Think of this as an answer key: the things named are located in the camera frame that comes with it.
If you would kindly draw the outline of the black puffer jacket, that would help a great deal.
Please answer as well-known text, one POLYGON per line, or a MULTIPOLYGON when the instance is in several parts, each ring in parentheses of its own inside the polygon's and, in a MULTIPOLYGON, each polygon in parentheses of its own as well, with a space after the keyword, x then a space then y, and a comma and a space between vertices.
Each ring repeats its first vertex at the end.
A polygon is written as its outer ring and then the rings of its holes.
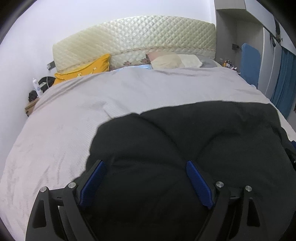
POLYGON ((194 240, 209 210, 186 173, 192 161, 226 186, 251 186, 268 238, 295 212, 295 149, 271 104, 209 101, 132 113, 101 125, 86 169, 107 173, 84 218, 97 240, 194 240))

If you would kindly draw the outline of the grey bed blanket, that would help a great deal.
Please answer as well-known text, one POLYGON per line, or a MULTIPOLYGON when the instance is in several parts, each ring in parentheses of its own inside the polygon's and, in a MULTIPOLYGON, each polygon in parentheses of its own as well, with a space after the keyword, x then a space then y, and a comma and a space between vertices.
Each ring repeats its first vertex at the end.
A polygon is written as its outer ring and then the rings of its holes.
MULTIPOLYGON (((39 190, 64 188, 89 171, 98 128, 132 113, 209 101, 271 104, 292 146, 295 132, 261 91, 224 67, 123 69, 77 77, 51 87, 37 102, 6 160, 1 218, 15 240, 26 240, 39 190)), ((295 212, 279 240, 295 240, 295 212)))

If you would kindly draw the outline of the wooden nightstand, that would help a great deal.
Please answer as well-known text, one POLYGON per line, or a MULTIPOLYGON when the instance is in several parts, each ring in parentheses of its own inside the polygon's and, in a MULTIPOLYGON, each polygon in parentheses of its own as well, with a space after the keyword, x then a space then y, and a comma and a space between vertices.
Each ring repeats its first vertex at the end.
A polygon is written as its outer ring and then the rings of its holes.
POLYGON ((25 114, 27 116, 30 116, 34 110, 34 107, 36 105, 36 103, 39 101, 39 98, 37 97, 35 100, 29 102, 26 107, 25 107, 25 114))

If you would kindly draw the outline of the white spray bottle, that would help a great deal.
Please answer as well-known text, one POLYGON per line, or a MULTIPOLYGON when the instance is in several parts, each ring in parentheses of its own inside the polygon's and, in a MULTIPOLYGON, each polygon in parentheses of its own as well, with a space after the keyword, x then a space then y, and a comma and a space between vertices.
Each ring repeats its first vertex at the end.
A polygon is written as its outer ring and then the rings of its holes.
POLYGON ((33 87, 37 93, 37 96, 41 97, 43 95, 43 91, 41 90, 41 87, 38 83, 38 80, 36 80, 36 78, 33 79, 33 87))

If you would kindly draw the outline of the blue curtain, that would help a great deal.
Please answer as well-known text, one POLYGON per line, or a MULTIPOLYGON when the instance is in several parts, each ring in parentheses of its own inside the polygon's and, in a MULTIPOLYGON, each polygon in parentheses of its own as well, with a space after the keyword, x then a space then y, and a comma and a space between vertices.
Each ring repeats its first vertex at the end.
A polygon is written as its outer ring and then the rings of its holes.
POLYGON ((295 99, 295 55, 282 48, 280 71, 271 102, 288 118, 295 99))

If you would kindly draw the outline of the black bag on nightstand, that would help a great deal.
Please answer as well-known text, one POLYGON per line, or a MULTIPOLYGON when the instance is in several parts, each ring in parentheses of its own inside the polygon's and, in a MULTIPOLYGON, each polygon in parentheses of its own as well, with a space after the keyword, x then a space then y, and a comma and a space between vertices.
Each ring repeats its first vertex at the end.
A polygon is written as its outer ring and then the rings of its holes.
MULTIPOLYGON (((44 93, 48 88, 50 88, 53 85, 54 81, 55 81, 54 77, 45 76, 38 81, 38 84, 44 93)), ((38 94, 37 94, 36 90, 34 89, 29 93, 28 100, 29 100, 29 102, 32 102, 37 97, 38 97, 38 94)))

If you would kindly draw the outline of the small bottles on shelf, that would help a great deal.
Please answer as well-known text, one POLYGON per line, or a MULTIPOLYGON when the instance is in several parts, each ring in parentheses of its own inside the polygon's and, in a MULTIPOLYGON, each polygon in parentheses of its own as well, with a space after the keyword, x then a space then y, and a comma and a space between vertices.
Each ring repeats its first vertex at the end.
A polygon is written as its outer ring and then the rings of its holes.
POLYGON ((230 60, 225 60, 222 66, 237 71, 237 67, 235 67, 230 60))

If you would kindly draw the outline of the yellow crown pillow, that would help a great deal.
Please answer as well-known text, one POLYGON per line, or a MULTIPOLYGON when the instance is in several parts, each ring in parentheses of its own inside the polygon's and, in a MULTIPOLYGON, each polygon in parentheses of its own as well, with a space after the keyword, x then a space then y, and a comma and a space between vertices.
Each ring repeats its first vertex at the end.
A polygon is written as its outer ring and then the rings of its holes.
POLYGON ((107 72, 109 71, 109 67, 110 67, 110 63, 109 63, 110 58, 111 58, 111 54, 105 54, 99 57, 98 59, 96 59, 95 61, 93 61, 92 63, 79 67, 68 73, 57 72, 55 73, 55 81, 53 83, 53 86, 77 77, 107 72))

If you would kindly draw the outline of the blue padded chair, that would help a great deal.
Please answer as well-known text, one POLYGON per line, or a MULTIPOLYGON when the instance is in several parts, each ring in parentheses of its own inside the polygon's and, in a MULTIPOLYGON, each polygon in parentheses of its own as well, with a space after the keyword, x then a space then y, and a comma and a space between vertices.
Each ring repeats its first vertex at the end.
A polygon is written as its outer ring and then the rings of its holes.
POLYGON ((241 46, 240 75, 250 85, 258 88, 261 57, 260 52, 244 43, 241 46))

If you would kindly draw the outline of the beige and grey pillow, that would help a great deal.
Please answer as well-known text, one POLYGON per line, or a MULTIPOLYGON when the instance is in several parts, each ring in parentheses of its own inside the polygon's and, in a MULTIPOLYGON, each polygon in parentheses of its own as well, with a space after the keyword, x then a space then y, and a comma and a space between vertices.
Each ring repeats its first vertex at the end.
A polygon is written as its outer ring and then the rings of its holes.
POLYGON ((174 52, 150 52, 147 57, 152 69, 177 69, 177 68, 214 68, 221 67, 216 61, 201 55, 177 54, 174 52))

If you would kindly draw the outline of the light blue bed sheet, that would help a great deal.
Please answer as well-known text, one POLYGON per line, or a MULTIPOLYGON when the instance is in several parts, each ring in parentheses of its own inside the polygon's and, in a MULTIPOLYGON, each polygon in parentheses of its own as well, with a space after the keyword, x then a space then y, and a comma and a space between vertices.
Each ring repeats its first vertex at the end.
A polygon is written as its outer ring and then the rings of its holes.
POLYGON ((114 71, 121 71, 123 69, 148 69, 148 70, 151 70, 152 66, 151 66, 151 64, 137 65, 137 66, 125 66, 125 67, 115 69, 114 71))

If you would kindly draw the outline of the cream quilted headboard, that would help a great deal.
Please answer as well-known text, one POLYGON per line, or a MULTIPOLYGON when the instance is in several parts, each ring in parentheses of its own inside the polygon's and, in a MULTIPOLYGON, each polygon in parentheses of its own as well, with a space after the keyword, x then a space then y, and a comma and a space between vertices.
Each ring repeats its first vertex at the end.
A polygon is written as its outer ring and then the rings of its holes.
POLYGON ((216 27, 179 16, 134 16, 81 30, 53 45, 60 73, 110 54, 112 69, 147 64, 149 52, 165 51, 215 58, 216 27))

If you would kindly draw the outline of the wall power socket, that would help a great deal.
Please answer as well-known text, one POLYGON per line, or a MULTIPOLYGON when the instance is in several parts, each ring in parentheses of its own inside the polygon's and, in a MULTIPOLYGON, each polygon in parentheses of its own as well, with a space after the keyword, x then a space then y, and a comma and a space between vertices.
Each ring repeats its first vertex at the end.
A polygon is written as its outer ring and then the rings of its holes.
POLYGON ((48 70, 52 70, 52 69, 54 69, 56 67, 56 65, 55 65, 55 62, 54 61, 52 61, 52 62, 50 62, 49 64, 47 64, 47 69, 48 70))

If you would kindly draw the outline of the grey wall cabinet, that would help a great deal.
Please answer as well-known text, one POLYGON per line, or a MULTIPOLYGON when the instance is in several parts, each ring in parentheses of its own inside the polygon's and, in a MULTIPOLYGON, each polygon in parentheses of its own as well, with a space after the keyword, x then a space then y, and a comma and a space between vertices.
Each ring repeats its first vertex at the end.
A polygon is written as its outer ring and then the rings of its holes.
POLYGON ((242 69, 242 45, 260 54, 258 89, 271 98, 278 80, 283 49, 295 46, 280 22, 258 1, 215 1, 217 47, 215 60, 242 69))

